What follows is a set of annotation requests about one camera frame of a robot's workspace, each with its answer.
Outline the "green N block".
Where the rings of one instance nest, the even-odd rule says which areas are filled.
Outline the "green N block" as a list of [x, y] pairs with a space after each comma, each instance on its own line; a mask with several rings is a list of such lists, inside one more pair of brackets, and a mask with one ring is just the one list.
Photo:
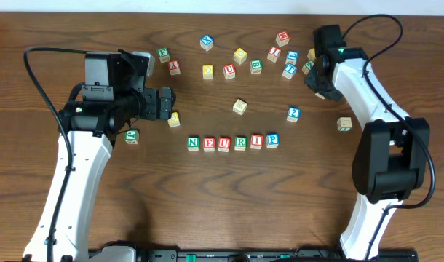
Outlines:
[[198, 151], [199, 150], [199, 138], [198, 137], [188, 137], [187, 149], [189, 151]]

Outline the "red E block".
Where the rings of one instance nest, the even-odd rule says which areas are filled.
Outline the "red E block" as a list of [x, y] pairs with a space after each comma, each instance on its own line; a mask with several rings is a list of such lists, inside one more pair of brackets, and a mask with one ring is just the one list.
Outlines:
[[215, 151], [215, 138], [204, 138], [203, 151], [214, 152]]

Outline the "blue P block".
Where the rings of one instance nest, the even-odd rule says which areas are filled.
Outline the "blue P block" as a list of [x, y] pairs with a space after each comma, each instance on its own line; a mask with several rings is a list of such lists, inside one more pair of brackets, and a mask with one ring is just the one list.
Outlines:
[[268, 134], [266, 136], [266, 147], [267, 148], [277, 148], [280, 144], [278, 134]]

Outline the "green R block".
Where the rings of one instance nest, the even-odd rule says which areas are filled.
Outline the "green R block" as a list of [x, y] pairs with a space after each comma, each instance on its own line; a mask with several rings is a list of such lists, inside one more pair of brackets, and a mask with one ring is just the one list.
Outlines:
[[247, 138], [244, 136], [237, 136], [235, 138], [234, 150], [245, 151], [247, 148]]

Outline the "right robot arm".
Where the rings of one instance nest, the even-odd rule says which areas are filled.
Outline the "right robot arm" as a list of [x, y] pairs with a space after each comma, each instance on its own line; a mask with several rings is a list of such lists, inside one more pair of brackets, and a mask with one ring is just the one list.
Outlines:
[[305, 83], [324, 98], [345, 98], [362, 128], [352, 162], [357, 201], [341, 249], [351, 260], [372, 259], [391, 217], [424, 181], [429, 125], [393, 101], [362, 49], [317, 48], [314, 56]]

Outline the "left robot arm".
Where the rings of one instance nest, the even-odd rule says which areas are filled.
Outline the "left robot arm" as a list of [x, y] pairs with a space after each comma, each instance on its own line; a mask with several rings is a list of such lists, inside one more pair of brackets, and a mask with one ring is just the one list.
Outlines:
[[90, 221], [104, 168], [111, 158], [119, 128], [103, 116], [124, 120], [171, 117], [175, 93], [142, 88], [113, 102], [76, 101], [76, 85], [63, 109], [58, 161], [44, 211], [24, 261], [88, 261]]

